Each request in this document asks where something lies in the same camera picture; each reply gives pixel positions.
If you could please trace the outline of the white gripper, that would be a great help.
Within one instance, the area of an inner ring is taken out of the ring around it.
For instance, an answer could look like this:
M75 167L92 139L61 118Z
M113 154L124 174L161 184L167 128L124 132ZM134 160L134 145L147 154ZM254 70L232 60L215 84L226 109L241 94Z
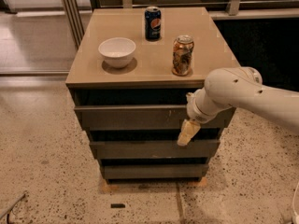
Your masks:
M178 135L177 144L181 147L187 146L193 137L199 132L201 126L198 123L208 122L208 115L204 114L196 104L196 98L200 95L200 93L201 90L197 90L186 94L186 109L189 119L185 119L183 121Z

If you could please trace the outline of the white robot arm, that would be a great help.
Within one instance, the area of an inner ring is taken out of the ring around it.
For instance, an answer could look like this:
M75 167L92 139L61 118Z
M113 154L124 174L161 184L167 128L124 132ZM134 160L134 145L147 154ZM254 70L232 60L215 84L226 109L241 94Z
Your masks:
M201 126L223 110L246 109L299 134L299 93L263 84L252 67L221 68L210 72L204 87L187 94L187 115L178 136L178 145L187 146Z

